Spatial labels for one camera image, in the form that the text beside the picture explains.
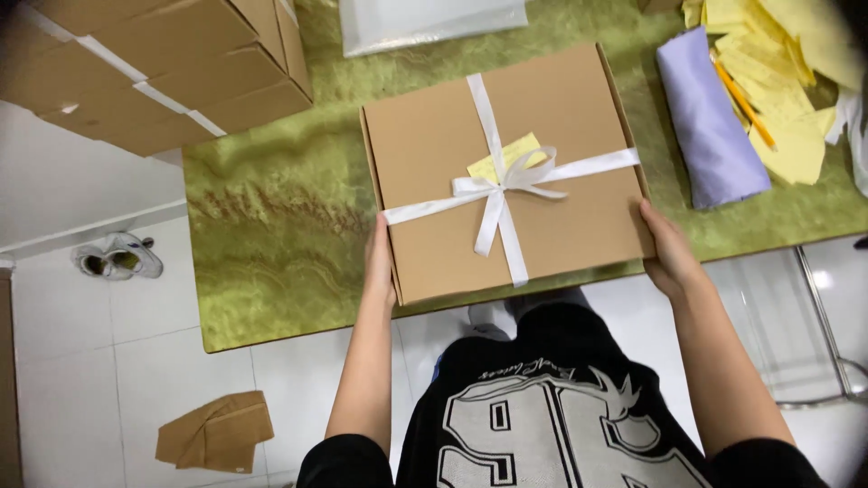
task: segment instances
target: ribbon bow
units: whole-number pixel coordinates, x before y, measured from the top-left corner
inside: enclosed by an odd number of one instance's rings
[[[488,93],[485,91],[483,78],[480,74],[467,76],[473,102],[476,104],[479,121],[483,124],[485,139],[488,142],[491,159],[494,161],[494,169],[499,183],[494,183],[487,178],[456,178],[452,180],[452,198],[442,200],[423,201],[403,207],[385,210],[386,221],[389,225],[411,221],[426,215],[443,212],[449,208],[455,208],[471,201],[487,198],[483,223],[479,228],[476,245],[473,250],[482,256],[488,256],[491,243],[497,227],[500,227],[500,237],[503,241],[503,251],[506,253],[506,261],[510,267],[510,276],[515,287],[520,287],[528,282],[528,270],[524,265],[522,248],[518,243],[516,227],[512,221],[510,207],[506,204],[507,190],[522,190],[539,195],[543,198],[562,199],[566,193],[538,188],[535,185],[549,181],[566,180],[580,176],[595,175],[604,171],[618,168],[627,168],[639,164],[639,155],[635,148],[623,149],[607,155],[583,159],[580,161],[555,166],[557,149],[550,146],[533,149],[518,158],[509,169],[503,161],[503,147],[500,143],[500,135],[497,132],[497,124],[494,111]],[[549,159],[531,168],[525,168],[528,160],[535,153],[544,153]]]

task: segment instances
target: green marble table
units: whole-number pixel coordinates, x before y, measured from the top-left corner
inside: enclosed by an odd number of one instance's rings
[[[242,134],[185,148],[184,173],[209,353],[350,326],[376,205],[358,107],[499,68],[576,43],[606,50],[648,175],[652,200],[718,260],[868,231],[868,199],[853,184],[845,142],[828,148],[814,186],[774,189],[694,211],[654,52],[683,28],[677,12],[643,16],[635,0],[538,0],[530,26],[344,59],[337,0],[299,0],[315,107]],[[833,104],[835,88],[810,94]],[[640,262],[584,270],[396,309],[396,316],[642,272]]]

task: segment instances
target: pencil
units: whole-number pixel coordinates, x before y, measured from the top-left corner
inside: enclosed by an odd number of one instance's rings
[[[766,145],[772,149],[772,151],[778,150],[778,145],[775,143],[772,135],[768,133],[768,129],[766,129],[766,125],[762,123],[762,121],[757,117],[757,113],[753,111],[753,107],[751,104],[747,102],[745,96],[741,94],[741,91],[738,87],[735,86],[735,82],[733,78],[730,77],[729,73],[723,66],[720,64],[720,60],[717,59],[717,56],[714,54],[714,51],[711,51],[711,61],[714,63],[714,68],[717,69],[717,76],[720,77],[720,80],[726,85],[729,93],[733,94],[733,98],[739,104],[739,107],[745,112],[747,118],[751,120],[751,123],[757,128],[759,131],[759,135],[762,137],[762,140],[766,142]]]

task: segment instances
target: black t-shirt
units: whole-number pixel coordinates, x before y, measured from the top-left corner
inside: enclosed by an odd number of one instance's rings
[[[392,485],[370,439],[340,435],[305,457],[299,487]],[[444,352],[407,428],[397,486],[584,488],[825,486],[795,447],[751,439],[706,459],[587,308],[527,313],[511,342]]]

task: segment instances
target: white sneaker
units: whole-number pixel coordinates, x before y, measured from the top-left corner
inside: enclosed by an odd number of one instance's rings
[[[102,249],[97,246],[76,247],[70,258],[79,271],[93,278],[122,281],[133,277],[133,273],[128,269],[116,267],[108,261]]]
[[[157,278],[162,274],[162,261],[139,238],[125,232],[108,235],[106,260],[143,278]]]

